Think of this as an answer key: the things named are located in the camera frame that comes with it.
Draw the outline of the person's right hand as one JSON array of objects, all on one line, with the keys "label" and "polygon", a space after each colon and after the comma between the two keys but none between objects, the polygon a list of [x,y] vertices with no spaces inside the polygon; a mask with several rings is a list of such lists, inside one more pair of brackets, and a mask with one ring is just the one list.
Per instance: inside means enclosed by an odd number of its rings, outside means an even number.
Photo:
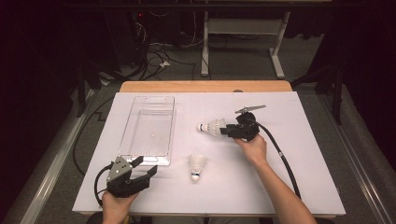
[{"label": "person's right hand", "polygon": [[264,138],[257,134],[253,140],[246,142],[242,139],[234,139],[235,143],[242,148],[247,160],[255,167],[267,165],[267,143]]}]

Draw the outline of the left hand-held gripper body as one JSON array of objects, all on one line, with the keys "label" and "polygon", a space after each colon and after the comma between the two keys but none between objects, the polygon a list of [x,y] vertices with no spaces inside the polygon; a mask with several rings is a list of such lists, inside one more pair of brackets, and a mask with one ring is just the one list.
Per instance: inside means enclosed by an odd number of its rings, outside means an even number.
[{"label": "left hand-held gripper body", "polygon": [[148,183],[135,183],[131,178],[134,168],[123,157],[117,157],[106,180],[106,190],[116,198],[127,198],[149,187]]}]

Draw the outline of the white plastic shuttlecock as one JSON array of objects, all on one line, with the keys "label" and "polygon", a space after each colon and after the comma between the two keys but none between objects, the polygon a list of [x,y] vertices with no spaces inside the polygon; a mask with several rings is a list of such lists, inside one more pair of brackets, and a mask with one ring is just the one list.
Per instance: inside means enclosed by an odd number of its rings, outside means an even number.
[{"label": "white plastic shuttlecock", "polygon": [[214,119],[208,123],[201,123],[197,126],[199,132],[208,133],[216,137],[221,136],[221,129],[225,128],[225,119]]},{"label": "white plastic shuttlecock", "polygon": [[196,182],[201,177],[201,172],[204,170],[207,157],[202,154],[191,154],[189,156],[189,164],[191,170],[191,180]]}]

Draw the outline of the person's left hand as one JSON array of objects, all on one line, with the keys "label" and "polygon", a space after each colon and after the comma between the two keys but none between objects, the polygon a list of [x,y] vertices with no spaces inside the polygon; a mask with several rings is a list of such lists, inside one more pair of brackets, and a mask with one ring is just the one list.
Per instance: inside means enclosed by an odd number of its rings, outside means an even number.
[{"label": "person's left hand", "polygon": [[133,194],[127,198],[116,198],[106,191],[102,196],[103,219],[123,219],[129,214],[133,201],[138,194]]}]

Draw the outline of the aluminium floor rail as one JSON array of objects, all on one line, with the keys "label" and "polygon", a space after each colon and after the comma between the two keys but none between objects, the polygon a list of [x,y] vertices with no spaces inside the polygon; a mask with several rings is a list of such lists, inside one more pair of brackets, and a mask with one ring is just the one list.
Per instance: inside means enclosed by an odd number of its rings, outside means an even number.
[{"label": "aluminium floor rail", "polygon": [[71,151],[72,146],[75,144],[79,131],[87,118],[87,110],[90,108],[97,93],[89,90],[84,97],[86,101],[86,108],[83,110],[79,118],[72,118],[71,128],[66,132],[64,141],[58,147],[57,153],[52,160],[46,174],[44,175],[40,186],[38,187],[35,196],[33,197],[30,205],[21,219],[20,224],[35,224],[50,197],[60,173],[64,167],[64,163]]},{"label": "aluminium floor rail", "polygon": [[375,219],[378,224],[396,224],[396,220],[393,220],[390,216],[388,208],[384,202],[380,199],[378,190],[376,189],[374,182],[368,176],[368,173],[363,167],[363,163],[360,161],[355,148],[352,146],[351,140],[348,138],[347,133],[342,125],[339,125],[332,114],[331,103],[328,98],[324,95],[318,96],[322,106],[324,107],[327,115],[332,121],[332,126],[335,128],[341,142],[343,149],[346,154],[348,164],[359,183],[361,192],[364,195],[365,201],[369,204]]}]

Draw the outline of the wooden table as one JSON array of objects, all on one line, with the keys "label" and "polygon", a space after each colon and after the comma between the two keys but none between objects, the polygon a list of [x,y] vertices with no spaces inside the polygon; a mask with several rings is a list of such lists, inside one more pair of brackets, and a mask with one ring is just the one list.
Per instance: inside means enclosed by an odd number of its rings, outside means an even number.
[{"label": "wooden table", "polygon": [[[94,213],[100,206],[93,192],[103,189],[104,178],[97,174],[110,164],[119,152],[119,145],[130,108],[136,96],[172,96],[181,93],[226,92],[284,92],[292,91],[286,81],[146,81],[126,82],[115,96],[97,147],[92,155],[78,196],[73,206],[81,214]],[[149,215],[149,216],[198,216],[198,215]]]}]

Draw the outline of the white metal desk frame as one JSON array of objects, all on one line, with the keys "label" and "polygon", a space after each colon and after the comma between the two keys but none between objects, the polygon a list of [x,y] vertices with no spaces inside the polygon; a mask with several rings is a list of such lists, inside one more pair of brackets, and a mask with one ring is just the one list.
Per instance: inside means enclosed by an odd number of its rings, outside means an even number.
[{"label": "white metal desk frame", "polygon": [[209,46],[208,38],[213,35],[275,35],[276,43],[268,49],[272,65],[278,79],[284,79],[285,74],[278,58],[278,52],[286,32],[290,12],[286,11],[282,19],[278,20],[248,20],[248,19],[210,19],[204,15],[204,35],[201,76],[209,76]]}]

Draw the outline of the white table sheet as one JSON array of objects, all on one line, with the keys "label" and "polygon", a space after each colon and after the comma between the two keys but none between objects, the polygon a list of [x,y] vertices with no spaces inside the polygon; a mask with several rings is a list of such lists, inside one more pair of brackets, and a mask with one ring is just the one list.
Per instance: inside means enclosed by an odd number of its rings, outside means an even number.
[{"label": "white table sheet", "polygon": [[[346,210],[313,135],[298,94],[284,92],[175,92],[176,118],[171,161],[161,166],[132,205],[141,215],[271,216],[269,196],[240,147],[228,137],[197,130],[213,119],[233,122],[245,106],[270,131],[267,160],[317,216],[342,216]],[[191,180],[189,156],[207,157],[198,181]]]}]

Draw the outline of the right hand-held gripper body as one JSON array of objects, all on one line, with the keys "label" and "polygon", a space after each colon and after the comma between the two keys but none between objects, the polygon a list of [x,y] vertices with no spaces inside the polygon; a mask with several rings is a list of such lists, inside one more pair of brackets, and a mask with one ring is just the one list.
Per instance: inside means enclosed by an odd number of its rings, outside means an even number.
[{"label": "right hand-held gripper body", "polygon": [[252,113],[253,110],[264,108],[264,105],[245,106],[236,111],[237,117],[237,138],[251,141],[259,133],[259,123]]}]

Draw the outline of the person's grey trousers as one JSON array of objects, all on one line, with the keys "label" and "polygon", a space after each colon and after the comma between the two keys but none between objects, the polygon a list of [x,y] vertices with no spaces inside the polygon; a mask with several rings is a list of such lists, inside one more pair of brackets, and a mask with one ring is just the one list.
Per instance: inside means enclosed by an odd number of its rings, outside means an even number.
[{"label": "person's grey trousers", "polygon": [[257,217],[153,217],[152,224],[260,224]]}]

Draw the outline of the clear plastic storage box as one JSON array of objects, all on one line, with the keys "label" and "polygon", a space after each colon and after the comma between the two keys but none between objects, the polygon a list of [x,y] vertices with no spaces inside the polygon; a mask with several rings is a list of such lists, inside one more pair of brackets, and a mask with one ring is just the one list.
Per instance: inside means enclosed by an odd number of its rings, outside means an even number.
[{"label": "clear plastic storage box", "polygon": [[127,161],[142,156],[143,165],[169,165],[175,114],[173,96],[136,96],[120,141],[119,155]]}]

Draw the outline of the black metal stand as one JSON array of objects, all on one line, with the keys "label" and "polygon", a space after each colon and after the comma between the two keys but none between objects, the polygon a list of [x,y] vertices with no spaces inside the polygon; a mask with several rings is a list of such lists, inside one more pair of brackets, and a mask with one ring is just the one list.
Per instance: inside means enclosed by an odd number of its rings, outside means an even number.
[{"label": "black metal stand", "polygon": [[317,83],[314,88],[316,94],[332,93],[332,115],[336,123],[341,125],[343,74],[338,63],[330,63],[320,68],[310,69],[306,75],[293,80],[290,85],[295,88],[300,84],[311,82]]},{"label": "black metal stand", "polygon": [[99,67],[92,61],[80,63],[77,67],[78,118],[82,116],[86,107],[85,83],[93,90],[100,90],[102,87]]}]

